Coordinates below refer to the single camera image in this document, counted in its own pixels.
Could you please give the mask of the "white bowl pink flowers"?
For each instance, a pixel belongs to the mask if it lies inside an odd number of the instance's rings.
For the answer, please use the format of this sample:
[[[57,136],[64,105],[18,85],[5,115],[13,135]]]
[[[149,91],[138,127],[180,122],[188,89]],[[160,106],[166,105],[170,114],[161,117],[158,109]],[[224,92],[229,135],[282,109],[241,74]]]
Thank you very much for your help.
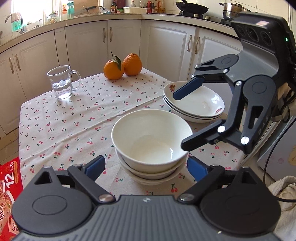
[[[118,120],[112,128],[111,139],[131,168],[158,173],[187,156],[181,142],[192,134],[191,127],[181,117],[165,110],[144,109]]]
[[[122,155],[119,154],[117,150],[115,150],[115,153],[116,153],[116,156],[118,157],[118,160],[121,160],[121,161],[124,161],[124,162],[125,162],[125,160],[123,159]],[[180,163],[181,161],[184,161],[184,160],[187,161],[187,157],[182,158],[180,161],[178,161],[178,163]],[[177,168],[177,164],[176,164],[175,166],[173,166],[172,168],[166,170],[166,171],[158,172],[158,173],[144,173],[144,172],[137,171],[137,170],[131,168],[131,167],[128,166],[128,165],[127,165],[127,167],[128,167],[128,169],[129,169],[132,173],[135,173],[137,176],[140,176],[140,174],[142,174],[142,175],[145,175],[145,176],[146,176],[146,177],[145,177],[146,179],[152,180],[152,175],[153,175],[153,174],[170,174],[170,173],[172,173],[172,172],[175,170],[175,168]]]
[[[154,186],[154,185],[160,185],[164,182],[168,182],[178,176],[182,168],[185,166],[185,160],[181,161],[180,163],[177,164],[177,168],[170,173],[170,174],[153,174],[152,175],[152,180],[146,179],[145,175],[140,174],[140,176],[137,176],[135,173],[132,173],[128,167],[127,164],[124,161],[119,160],[119,163],[121,167],[125,170],[125,172],[137,183],[143,184],[143,185],[149,185],[149,186]]]

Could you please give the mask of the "white plate with fruit print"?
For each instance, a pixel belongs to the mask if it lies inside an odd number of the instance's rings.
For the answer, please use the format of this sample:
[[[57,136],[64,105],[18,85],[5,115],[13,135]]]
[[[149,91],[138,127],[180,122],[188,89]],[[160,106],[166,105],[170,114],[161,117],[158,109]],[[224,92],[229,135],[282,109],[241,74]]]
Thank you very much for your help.
[[[165,98],[165,96],[163,95],[163,100],[165,102],[165,104],[169,107],[169,109],[175,113],[176,115],[178,115],[179,117],[183,118],[184,120],[193,122],[193,123],[208,123],[211,121],[215,121],[218,119],[224,119],[225,116],[222,113],[221,115],[214,117],[214,118],[200,118],[200,117],[196,117],[196,116],[191,116],[185,113],[182,113],[180,110],[177,110],[176,108],[174,108],[169,102],[168,100]]]
[[[213,118],[222,114],[225,108],[223,99],[203,85],[181,100],[175,100],[173,93],[185,84],[185,81],[178,81],[164,87],[164,97],[173,107],[186,114],[202,118]]]

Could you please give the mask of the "cherry print tablecloth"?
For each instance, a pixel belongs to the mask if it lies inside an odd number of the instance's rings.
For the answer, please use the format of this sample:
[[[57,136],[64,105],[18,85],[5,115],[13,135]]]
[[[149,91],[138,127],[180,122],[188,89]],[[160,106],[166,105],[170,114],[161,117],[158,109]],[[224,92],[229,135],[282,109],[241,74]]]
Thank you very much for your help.
[[[121,167],[111,141],[113,125],[138,109],[167,110],[162,95],[169,81],[143,69],[138,76],[110,81],[103,74],[86,77],[70,99],[57,101],[50,91],[21,107],[19,155],[23,185],[43,166],[64,170],[102,155],[106,168],[97,183],[114,196],[178,196],[195,183],[183,168],[175,178],[156,186],[135,182]]]

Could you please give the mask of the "red cardboard drink box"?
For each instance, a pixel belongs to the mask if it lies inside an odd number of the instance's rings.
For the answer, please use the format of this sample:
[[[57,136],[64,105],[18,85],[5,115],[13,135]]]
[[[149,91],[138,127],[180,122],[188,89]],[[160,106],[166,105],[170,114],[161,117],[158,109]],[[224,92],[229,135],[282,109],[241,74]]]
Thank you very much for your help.
[[[19,157],[1,165],[0,233],[1,240],[12,240],[19,229],[12,217],[12,207],[23,190]]]

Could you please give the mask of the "steel pot on stove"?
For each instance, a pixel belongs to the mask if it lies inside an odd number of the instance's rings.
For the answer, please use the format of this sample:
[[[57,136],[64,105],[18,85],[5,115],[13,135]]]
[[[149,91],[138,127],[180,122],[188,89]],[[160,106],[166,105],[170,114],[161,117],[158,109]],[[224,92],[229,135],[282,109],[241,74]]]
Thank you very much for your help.
[[[248,12],[249,9],[243,7],[241,4],[234,3],[219,3],[223,7],[222,16],[224,20],[233,20],[240,12]]]

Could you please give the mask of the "clear glass mug with water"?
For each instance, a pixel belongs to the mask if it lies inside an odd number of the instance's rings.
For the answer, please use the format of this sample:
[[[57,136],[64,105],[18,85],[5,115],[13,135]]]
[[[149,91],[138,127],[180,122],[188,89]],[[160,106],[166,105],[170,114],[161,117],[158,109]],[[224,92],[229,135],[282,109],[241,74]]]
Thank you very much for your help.
[[[72,82],[73,74],[78,77],[78,83],[76,85]],[[69,65],[55,67],[48,71],[47,76],[58,100],[70,98],[73,92],[80,88],[82,81],[80,73],[76,70],[71,70]]]

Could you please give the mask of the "black wok on stove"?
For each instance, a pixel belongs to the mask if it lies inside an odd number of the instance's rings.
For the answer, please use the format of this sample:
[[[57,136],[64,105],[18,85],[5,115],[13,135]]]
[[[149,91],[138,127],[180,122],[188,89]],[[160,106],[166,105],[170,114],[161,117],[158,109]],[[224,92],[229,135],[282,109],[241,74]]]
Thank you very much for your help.
[[[189,3],[186,0],[176,2],[176,6],[179,10],[185,11],[191,14],[203,15],[208,11],[208,7],[201,6],[199,4]]]

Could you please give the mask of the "white rectangular container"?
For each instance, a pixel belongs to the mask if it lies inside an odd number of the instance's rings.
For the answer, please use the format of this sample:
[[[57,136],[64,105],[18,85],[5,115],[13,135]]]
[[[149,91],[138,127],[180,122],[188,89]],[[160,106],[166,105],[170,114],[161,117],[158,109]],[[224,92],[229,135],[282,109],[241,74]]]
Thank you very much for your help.
[[[147,8],[140,8],[140,7],[124,7],[124,12],[125,14],[146,14],[147,13]]]

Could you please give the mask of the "orange fruit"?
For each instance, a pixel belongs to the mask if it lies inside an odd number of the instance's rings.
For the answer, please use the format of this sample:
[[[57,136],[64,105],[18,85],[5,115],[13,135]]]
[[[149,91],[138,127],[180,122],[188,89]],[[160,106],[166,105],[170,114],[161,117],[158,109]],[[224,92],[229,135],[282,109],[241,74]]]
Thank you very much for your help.
[[[135,53],[130,53],[122,62],[125,74],[128,76],[138,75],[142,70],[142,61]]]

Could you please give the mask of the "orange with leaf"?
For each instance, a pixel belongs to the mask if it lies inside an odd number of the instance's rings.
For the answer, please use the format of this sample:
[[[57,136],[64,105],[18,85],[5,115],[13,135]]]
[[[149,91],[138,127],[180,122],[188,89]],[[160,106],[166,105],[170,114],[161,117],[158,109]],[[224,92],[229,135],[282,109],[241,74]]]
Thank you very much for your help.
[[[120,79],[125,70],[121,63],[121,60],[111,52],[112,58],[105,64],[103,68],[103,73],[105,77],[109,80]]]

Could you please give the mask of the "wooden cutting board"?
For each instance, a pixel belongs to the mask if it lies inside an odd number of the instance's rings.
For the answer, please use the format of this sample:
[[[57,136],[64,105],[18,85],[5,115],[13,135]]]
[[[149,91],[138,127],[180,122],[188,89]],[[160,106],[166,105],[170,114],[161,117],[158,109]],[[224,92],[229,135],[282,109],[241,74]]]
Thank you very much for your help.
[[[99,13],[98,0],[74,0],[74,15],[86,15]]]

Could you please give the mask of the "white kitchen cabinets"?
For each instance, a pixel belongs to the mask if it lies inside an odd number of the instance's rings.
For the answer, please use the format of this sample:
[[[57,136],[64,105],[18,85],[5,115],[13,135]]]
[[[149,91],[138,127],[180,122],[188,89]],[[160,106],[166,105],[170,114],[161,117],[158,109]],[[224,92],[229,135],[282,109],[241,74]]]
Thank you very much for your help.
[[[95,15],[38,27],[1,45],[1,136],[19,126],[22,103],[51,90],[54,67],[87,77],[101,73],[111,54],[135,53],[144,68],[184,81],[195,64],[241,50],[231,27],[177,15]]]

